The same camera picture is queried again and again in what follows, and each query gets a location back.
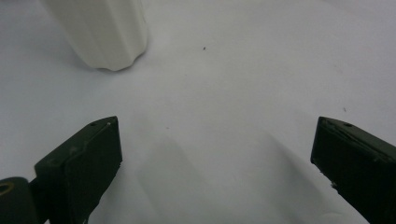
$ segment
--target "white table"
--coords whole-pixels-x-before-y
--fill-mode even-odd
[[[394,0],[143,0],[147,52],[86,66],[36,0],[0,2],[0,179],[96,119],[123,163],[90,223],[367,223],[309,162],[318,116],[393,145]]]

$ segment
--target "white cup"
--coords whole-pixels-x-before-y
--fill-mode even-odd
[[[78,56],[90,67],[117,71],[146,50],[140,0],[41,0]]]

